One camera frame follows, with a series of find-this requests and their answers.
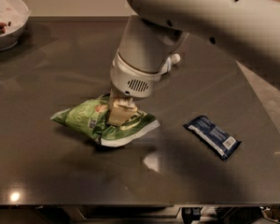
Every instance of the white bowl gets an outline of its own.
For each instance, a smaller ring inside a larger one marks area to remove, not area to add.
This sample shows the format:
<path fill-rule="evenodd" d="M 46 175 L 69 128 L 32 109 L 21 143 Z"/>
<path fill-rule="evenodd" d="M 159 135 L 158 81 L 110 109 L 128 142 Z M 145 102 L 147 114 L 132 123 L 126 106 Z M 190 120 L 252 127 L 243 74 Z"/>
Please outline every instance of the white bowl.
<path fill-rule="evenodd" d="M 28 14 L 28 6 L 22 2 L 22 0 L 7 0 L 20 14 Z M 29 16 L 21 23 L 20 26 L 17 26 L 15 30 L 6 32 L 5 34 L 0 35 L 0 50 L 9 49 L 15 46 L 18 43 L 19 37 L 22 34 L 22 31 L 25 27 L 25 24 L 28 21 Z"/>

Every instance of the dark table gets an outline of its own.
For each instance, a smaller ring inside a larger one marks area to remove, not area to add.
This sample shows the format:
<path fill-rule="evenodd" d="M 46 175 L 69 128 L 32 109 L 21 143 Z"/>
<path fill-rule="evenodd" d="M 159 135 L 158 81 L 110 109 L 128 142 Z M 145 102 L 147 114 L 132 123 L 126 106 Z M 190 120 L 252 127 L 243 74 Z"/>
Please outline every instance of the dark table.
<path fill-rule="evenodd" d="M 109 92 L 125 24 L 31 21 L 0 52 L 0 205 L 280 204 L 280 134 L 235 61 L 200 38 L 138 103 L 157 130 L 106 148 L 50 121 Z M 202 114 L 243 141 L 227 161 L 183 128 Z"/>

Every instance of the floor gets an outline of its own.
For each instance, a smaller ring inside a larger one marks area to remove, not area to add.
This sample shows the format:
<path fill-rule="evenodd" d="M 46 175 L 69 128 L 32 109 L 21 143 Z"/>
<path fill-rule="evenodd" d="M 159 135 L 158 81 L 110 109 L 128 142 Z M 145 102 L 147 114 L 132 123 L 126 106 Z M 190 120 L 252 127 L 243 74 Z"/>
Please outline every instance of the floor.
<path fill-rule="evenodd" d="M 280 91 L 242 64 L 239 66 L 280 132 Z"/>

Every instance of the food in bowl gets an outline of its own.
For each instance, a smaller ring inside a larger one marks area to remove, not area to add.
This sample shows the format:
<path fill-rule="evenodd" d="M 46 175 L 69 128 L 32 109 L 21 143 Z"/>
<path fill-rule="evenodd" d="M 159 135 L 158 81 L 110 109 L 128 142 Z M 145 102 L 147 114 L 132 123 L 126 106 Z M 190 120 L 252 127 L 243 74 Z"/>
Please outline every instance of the food in bowl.
<path fill-rule="evenodd" d="M 0 24 L 0 50 L 12 48 L 18 43 L 29 15 L 30 10 L 22 0 L 0 0 L 0 23 L 4 21 L 7 25 L 2 28 Z"/>

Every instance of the chip bag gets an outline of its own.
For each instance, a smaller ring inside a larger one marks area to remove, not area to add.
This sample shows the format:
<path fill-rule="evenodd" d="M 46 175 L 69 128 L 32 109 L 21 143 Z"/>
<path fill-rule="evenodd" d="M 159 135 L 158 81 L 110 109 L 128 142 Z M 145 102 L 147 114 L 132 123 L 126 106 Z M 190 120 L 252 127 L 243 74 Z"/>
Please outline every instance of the chip bag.
<path fill-rule="evenodd" d="M 57 112 L 50 119 L 88 136 L 95 143 L 120 147 L 160 126 L 153 115 L 138 110 L 120 126 L 108 125 L 109 96 L 88 100 L 74 108 Z"/>

